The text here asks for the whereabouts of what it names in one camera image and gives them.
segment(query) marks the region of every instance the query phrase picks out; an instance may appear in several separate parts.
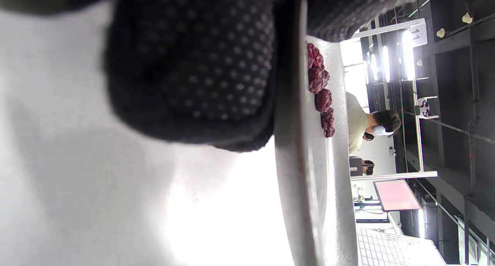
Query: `computer monitor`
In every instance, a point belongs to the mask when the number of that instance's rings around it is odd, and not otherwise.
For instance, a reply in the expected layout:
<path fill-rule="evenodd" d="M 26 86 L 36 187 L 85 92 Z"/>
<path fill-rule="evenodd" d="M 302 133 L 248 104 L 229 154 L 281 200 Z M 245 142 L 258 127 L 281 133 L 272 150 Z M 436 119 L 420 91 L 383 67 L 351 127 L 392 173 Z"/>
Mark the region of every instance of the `computer monitor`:
<path fill-rule="evenodd" d="M 373 182 L 373 185 L 375 185 L 383 211 L 391 212 L 421 209 L 421 205 L 416 199 L 416 196 L 404 179 L 376 181 Z"/>

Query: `wire grid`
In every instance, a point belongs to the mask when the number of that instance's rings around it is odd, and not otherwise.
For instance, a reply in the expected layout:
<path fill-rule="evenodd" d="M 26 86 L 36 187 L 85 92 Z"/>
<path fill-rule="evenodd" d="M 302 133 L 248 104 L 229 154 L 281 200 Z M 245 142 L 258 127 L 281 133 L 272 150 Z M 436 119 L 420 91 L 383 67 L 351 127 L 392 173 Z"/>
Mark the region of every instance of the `wire grid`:
<path fill-rule="evenodd" d="M 445 266 L 447 265 L 430 240 L 357 230 L 362 266 Z"/>

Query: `gray surface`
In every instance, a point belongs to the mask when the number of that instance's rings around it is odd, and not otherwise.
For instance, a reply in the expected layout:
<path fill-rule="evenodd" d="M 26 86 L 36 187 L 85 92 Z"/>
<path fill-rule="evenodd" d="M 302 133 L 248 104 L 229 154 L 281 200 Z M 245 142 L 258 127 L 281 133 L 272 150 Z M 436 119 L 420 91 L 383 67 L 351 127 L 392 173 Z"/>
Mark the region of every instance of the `gray surface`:
<path fill-rule="evenodd" d="M 297 6 L 299 21 L 286 65 L 279 77 L 275 113 L 277 175 L 292 257 L 299 265 L 357 265 L 357 240 L 348 169 L 348 131 L 343 66 L 339 44 L 315 41 L 331 74 L 335 136 L 325 139 L 314 95 L 308 90 L 306 3 Z"/>
<path fill-rule="evenodd" d="M 349 174 L 347 105 L 340 44 L 314 38 L 309 38 L 308 42 L 313 42 L 320 49 L 325 69 L 330 73 L 327 88 L 333 95 L 331 106 L 335 117 L 335 135 L 326 140 L 328 171 L 323 229 L 325 258 L 327 265 L 354 266 L 357 265 L 357 240 Z"/>

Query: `headphones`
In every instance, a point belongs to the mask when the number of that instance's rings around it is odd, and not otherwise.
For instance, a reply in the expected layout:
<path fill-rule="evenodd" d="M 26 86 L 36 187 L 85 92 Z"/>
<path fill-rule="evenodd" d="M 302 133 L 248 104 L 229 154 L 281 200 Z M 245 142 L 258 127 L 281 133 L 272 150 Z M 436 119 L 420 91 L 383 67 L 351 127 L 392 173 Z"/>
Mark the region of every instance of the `headphones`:
<path fill-rule="evenodd" d="M 393 135 L 394 132 L 387 132 L 387 130 L 385 130 L 384 126 L 375 126 L 375 127 L 373 127 L 373 134 L 375 136 L 389 136 L 389 135 Z"/>

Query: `fluorescent light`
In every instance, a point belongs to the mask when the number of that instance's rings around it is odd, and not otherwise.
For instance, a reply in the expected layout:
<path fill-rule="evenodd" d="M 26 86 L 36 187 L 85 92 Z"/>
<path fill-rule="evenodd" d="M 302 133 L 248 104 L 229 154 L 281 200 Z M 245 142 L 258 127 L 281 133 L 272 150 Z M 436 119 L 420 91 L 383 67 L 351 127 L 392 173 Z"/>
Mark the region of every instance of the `fluorescent light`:
<path fill-rule="evenodd" d="M 382 49 L 382 58 L 383 58 L 383 70 L 385 72 L 385 79 L 387 82 L 390 81 L 390 60 L 389 60 L 389 49 L 387 46 L 383 46 Z"/>
<path fill-rule="evenodd" d="M 375 79 L 375 81 L 377 81 L 378 80 L 378 65 L 376 63 L 376 56 L 374 53 L 371 55 L 370 67 L 371 67 L 371 71 L 373 72 L 373 78 Z"/>
<path fill-rule="evenodd" d="M 425 217 L 423 215 L 423 209 L 418 210 L 418 229 L 419 238 L 425 239 Z"/>
<path fill-rule="evenodd" d="M 405 78 L 407 80 L 416 79 L 416 67 L 414 64 L 414 53 L 412 46 L 412 35 L 409 30 L 404 31 L 402 37 L 403 55 L 404 55 L 404 68 L 405 68 Z"/>

